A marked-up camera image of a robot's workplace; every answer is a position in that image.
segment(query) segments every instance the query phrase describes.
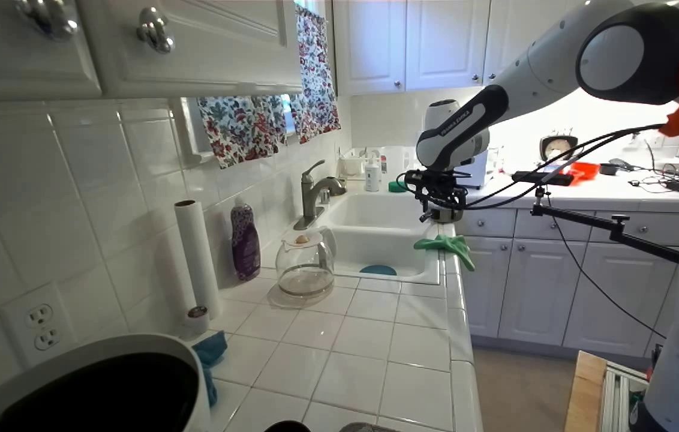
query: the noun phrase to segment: paper towel roll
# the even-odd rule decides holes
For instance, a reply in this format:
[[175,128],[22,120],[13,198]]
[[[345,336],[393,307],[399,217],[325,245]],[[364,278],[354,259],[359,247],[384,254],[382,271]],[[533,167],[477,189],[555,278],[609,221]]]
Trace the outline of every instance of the paper towel roll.
[[193,200],[177,201],[175,221],[191,278],[193,307],[207,307],[210,317],[219,317],[221,295],[202,204]]

